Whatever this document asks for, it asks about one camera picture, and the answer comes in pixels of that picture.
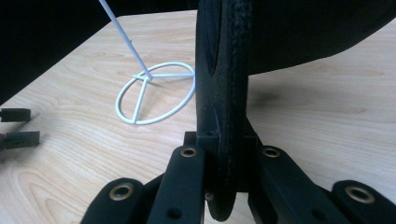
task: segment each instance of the wooden table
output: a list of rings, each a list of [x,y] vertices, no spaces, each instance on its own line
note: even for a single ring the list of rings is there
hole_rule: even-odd
[[[148,66],[194,65],[195,17],[185,11],[120,23]],[[331,58],[251,77],[248,117],[264,144],[285,149],[325,189],[355,179],[396,203],[395,40],[393,21]],[[196,130],[195,102],[160,123],[122,122],[115,99],[140,70],[109,24],[2,105],[30,108],[33,118],[2,123],[0,133],[39,130],[41,144],[1,152],[0,223],[77,223],[109,181],[147,183],[165,170],[184,132]],[[178,104],[190,83],[152,84],[141,118]],[[125,110],[138,89],[128,92]],[[207,210],[205,223],[216,223]],[[226,223],[253,223],[246,194]]]

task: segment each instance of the circular wire base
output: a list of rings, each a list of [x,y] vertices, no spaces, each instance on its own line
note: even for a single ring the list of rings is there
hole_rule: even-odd
[[[178,66],[178,67],[184,67],[187,68],[190,73],[187,74],[156,74],[156,75],[151,75],[153,79],[155,78],[168,78],[168,77],[192,77],[192,85],[191,85],[191,89],[189,91],[189,93],[187,93],[187,96],[183,99],[183,101],[178,104],[177,106],[175,106],[173,109],[169,110],[168,112],[166,112],[163,115],[160,115],[157,118],[154,119],[144,119],[144,120],[138,120],[138,114],[139,114],[139,110],[140,110],[140,106],[142,104],[143,101],[143,96],[145,94],[145,90],[147,87],[147,84],[149,83],[149,78],[145,77],[145,71],[142,71],[141,73],[137,74],[134,76],[134,78],[129,81],[120,91],[117,100],[116,100],[116,112],[117,115],[120,117],[120,119],[122,119],[123,121],[130,123],[130,124],[137,124],[137,125],[141,125],[141,124],[151,124],[151,123],[155,123],[158,121],[161,121],[163,119],[166,119],[172,115],[174,115],[179,109],[181,109],[189,100],[190,98],[194,95],[194,91],[195,91],[195,71],[194,69],[189,66],[186,63],[179,63],[179,62],[169,62],[169,63],[160,63],[157,65],[154,65],[152,67],[150,67],[148,69],[149,72],[154,71],[156,69],[159,68],[163,68],[166,66]],[[140,90],[140,94],[139,94],[139,98],[137,99],[137,103],[136,103],[136,108],[134,109],[134,115],[131,119],[127,118],[121,111],[120,105],[121,105],[121,101],[122,98],[125,94],[125,92],[127,92],[129,90],[129,88],[137,81],[137,80],[142,80],[143,81],[143,86],[142,89]]]

